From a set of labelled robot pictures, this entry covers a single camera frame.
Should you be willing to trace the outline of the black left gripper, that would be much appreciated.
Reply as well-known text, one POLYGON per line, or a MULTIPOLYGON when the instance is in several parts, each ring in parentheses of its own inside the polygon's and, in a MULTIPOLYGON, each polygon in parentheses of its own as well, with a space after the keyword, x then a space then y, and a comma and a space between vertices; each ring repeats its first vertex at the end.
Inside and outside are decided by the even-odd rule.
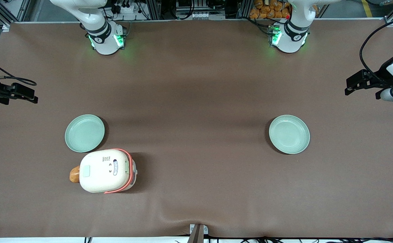
POLYGON ((358 71, 354 75, 346 79, 346 88, 344 94, 346 96, 361 89, 388 89, 393 88, 393 75, 389 73, 387 67, 391 62, 383 63, 378 71, 372 71, 367 65, 365 70, 358 71))

